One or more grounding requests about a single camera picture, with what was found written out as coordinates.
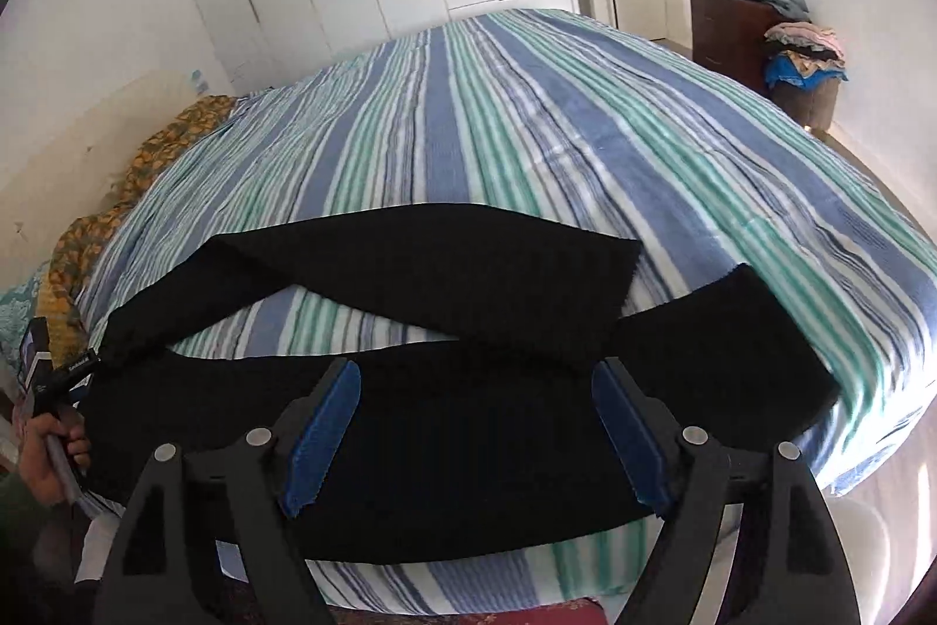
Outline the green sleeve forearm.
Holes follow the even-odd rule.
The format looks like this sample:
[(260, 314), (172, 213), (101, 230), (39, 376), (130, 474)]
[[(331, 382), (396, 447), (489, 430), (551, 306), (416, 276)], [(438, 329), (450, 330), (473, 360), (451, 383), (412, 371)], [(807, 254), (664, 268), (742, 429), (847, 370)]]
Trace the green sleeve forearm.
[(0, 536), (3, 554), (29, 558), (60, 501), (57, 491), (36, 491), (18, 473), (2, 477), (0, 486)]

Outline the person left hand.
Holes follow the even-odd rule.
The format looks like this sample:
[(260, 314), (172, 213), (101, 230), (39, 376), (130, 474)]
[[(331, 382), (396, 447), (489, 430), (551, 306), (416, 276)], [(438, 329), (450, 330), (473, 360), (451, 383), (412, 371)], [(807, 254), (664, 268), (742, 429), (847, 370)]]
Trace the person left hand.
[(22, 430), (18, 474), (38, 503), (52, 508), (67, 499), (65, 486), (52, 459), (52, 444), (57, 444), (73, 463), (85, 470), (91, 464), (91, 441), (84, 419), (71, 406), (60, 406), (56, 414), (33, 417)]

